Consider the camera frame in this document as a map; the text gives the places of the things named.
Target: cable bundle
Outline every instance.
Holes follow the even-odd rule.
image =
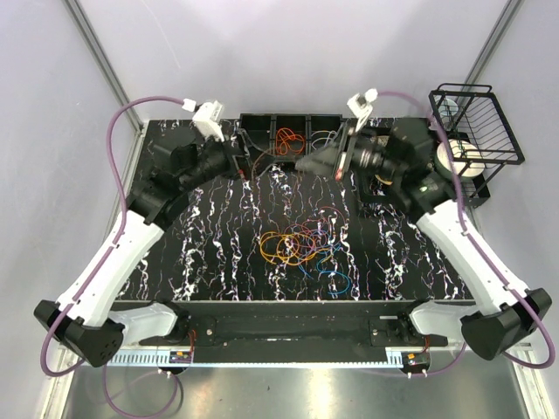
[[[300,148],[293,148],[294,142],[300,143]],[[301,134],[294,133],[289,128],[280,128],[276,133],[276,154],[287,155],[289,152],[300,155],[305,149],[306,140]]]
[[[317,256],[322,256],[316,264],[319,276],[322,273],[340,275],[348,281],[343,291],[328,292],[332,295],[338,295],[349,289],[351,279],[342,272],[327,271],[322,267],[342,247],[341,234],[336,234],[335,231],[335,218],[325,216],[326,210],[335,211],[342,218],[341,226],[346,225],[346,219],[338,209],[322,207],[318,211],[320,217],[317,219],[308,219],[301,224],[291,224],[283,232],[267,231],[260,236],[260,254],[271,264],[282,263],[289,266],[298,266],[310,278],[312,278],[311,275],[303,265]]]

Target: marble pattern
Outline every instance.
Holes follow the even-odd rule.
[[[148,175],[151,146],[187,120],[149,123],[135,182]],[[440,250],[390,205],[362,205],[355,178],[343,184],[272,166],[256,182],[214,179],[194,190],[190,206],[138,264],[120,299],[151,300],[370,300],[469,299],[471,295]],[[299,268],[267,263],[259,236],[283,230],[334,207],[342,249],[321,274],[318,258]]]

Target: gray wall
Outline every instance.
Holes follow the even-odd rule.
[[[0,417],[24,419],[45,384],[33,309],[77,278],[113,208],[104,134],[117,104],[59,1],[0,2],[0,74]],[[132,140],[123,122],[121,165]]]
[[[506,0],[81,2],[131,98],[219,99],[235,117],[347,113],[348,98],[371,87],[426,99],[466,77]],[[383,100],[376,114],[409,111]]]
[[[546,326],[559,344],[559,3],[527,1],[483,75],[492,84],[526,155],[503,169],[477,212],[486,240],[530,287],[555,300]],[[537,340],[541,358],[547,357]],[[559,361],[544,373],[559,412]]]

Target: wire basket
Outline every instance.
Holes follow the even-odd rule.
[[[491,90],[489,85],[445,83],[429,94],[438,124],[459,146],[454,155],[454,161],[463,163],[458,165],[459,176],[468,169],[481,170],[462,183],[466,202],[473,207],[489,198],[487,184],[506,165],[524,162],[524,154]],[[466,143],[473,147],[461,146]]]

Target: metal post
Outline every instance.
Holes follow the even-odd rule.
[[[466,81],[464,82],[465,84],[474,85],[478,82],[481,74],[486,69],[487,64],[497,50],[500,41],[503,39],[505,32],[513,22],[514,17],[523,3],[524,0],[508,0],[507,4],[500,13],[497,22],[489,33],[489,37],[483,45],[483,48],[481,48],[480,55],[478,55],[473,63],[472,69],[468,73]]]
[[[62,3],[70,13],[71,18],[86,42],[87,48],[91,52],[93,59],[95,59],[95,62],[103,73],[103,77],[105,77],[105,80],[113,91],[117,102],[121,106],[126,105],[130,99],[126,95],[116,72],[114,72],[114,68],[111,66],[111,63],[109,62],[108,57],[103,50],[95,31],[93,30],[91,22],[89,22],[86,13],[81,7],[79,0],[62,0]],[[140,133],[142,123],[135,110],[128,110],[126,116],[136,134]]]

